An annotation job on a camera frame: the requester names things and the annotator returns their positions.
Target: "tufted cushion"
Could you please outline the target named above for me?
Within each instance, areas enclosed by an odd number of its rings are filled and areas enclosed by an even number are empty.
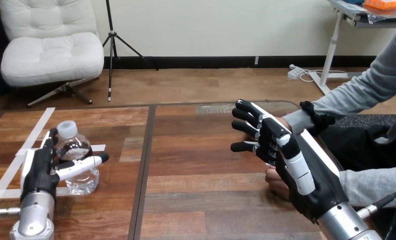
[[[54,38],[20,37],[3,54],[1,72],[11,86],[97,78],[104,53],[99,38],[91,32]]]
[[[89,0],[0,0],[0,11],[9,40],[97,34]]]

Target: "person's arm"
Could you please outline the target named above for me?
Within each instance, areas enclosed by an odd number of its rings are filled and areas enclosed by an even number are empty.
[[[368,206],[396,192],[396,167],[357,172],[346,170],[339,172],[339,179],[353,207]],[[386,207],[396,207],[396,199]]]
[[[391,40],[359,77],[342,84],[314,101],[316,114],[327,114],[335,119],[370,109],[396,95],[396,31]],[[310,117],[298,110],[283,117],[294,133],[313,126]]]

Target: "robotic hand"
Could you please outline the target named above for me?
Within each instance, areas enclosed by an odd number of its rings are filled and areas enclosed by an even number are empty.
[[[337,168],[307,131],[292,134],[273,115],[242,99],[236,102],[232,113],[247,121],[234,120],[233,128],[257,141],[233,143],[231,150],[255,152],[264,162],[276,166],[276,172],[289,187],[294,207],[319,225],[327,239],[381,239],[349,205]]]
[[[47,132],[40,149],[28,150],[21,171],[21,207],[0,209],[0,215],[19,214],[12,227],[12,240],[53,240],[56,186],[63,181],[90,170],[109,159],[100,153],[82,160],[54,166],[54,145],[58,142],[56,128]]]

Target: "black baseboard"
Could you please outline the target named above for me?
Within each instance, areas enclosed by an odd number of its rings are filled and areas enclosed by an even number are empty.
[[[332,67],[369,67],[376,56],[335,56]],[[236,68],[288,68],[294,64],[301,68],[323,67],[326,56],[148,56],[160,69],[236,69]],[[105,57],[109,69],[110,57]],[[122,56],[113,63],[115,69],[153,69],[138,56]]]

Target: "person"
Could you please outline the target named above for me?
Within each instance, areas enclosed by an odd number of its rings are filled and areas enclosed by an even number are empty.
[[[396,95],[396,31],[370,68],[313,102],[318,115],[336,120],[372,108]],[[293,133],[314,126],[309,115],[298,110],[278,118]],[[329,126],[320,134],[344,171],[341,185],[352,206],[363,207],[396,191],[396,120],[391,127],[370,128]],[[266,181],[281,197],[288,187],[274,167],[266,170]],[[387,207],[396,206],[396,199]]]

